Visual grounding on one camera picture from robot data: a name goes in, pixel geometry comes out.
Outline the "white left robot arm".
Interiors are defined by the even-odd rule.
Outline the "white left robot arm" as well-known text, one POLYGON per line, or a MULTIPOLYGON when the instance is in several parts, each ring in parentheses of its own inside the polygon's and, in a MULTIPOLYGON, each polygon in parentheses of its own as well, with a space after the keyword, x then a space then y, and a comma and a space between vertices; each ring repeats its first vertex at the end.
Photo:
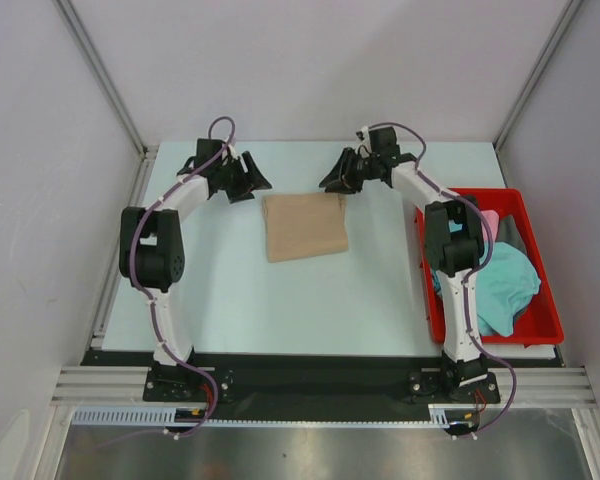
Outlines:
POLYGON ((165 385, 179 399, 199 392, 202 372, 188 363, 193 344, 171 294, 186 267, 181 224, 219 192, 237 203, 271 188, 249 151, 237 153, 227 141, 200 139, 164 194, 148 207, 121 213, 119 271, 146 298, 156 338, 153 361, 169 372, 165 385))

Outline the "beige t shirt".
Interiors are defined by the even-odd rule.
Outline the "beige t shirt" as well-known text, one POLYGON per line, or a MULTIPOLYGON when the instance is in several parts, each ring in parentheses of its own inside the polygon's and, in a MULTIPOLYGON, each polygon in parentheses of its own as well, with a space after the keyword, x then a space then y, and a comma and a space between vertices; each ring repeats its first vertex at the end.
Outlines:
POLYGON ((335 193, 269 195, 263 199, 267 259, 279 263, 345 252, 347 198, 335 193))

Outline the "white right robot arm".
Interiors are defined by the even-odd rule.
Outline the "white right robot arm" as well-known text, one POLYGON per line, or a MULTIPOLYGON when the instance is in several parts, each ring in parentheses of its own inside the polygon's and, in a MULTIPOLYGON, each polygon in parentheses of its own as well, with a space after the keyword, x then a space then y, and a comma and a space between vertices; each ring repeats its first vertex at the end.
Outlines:
POLYGON ((327 193, 353 195, 367 181, 398 191, 424 217, 424 253, 442 293, 445 340, 439 390, 453 401, 471 400, 487 380, 488 365, 478 327, 476 275, 493 250, 476 203, 442 186, 420 168, 421 155, 403 153, 395 122, 364 127, 358 145, 343 149, 320 182, 327 193))

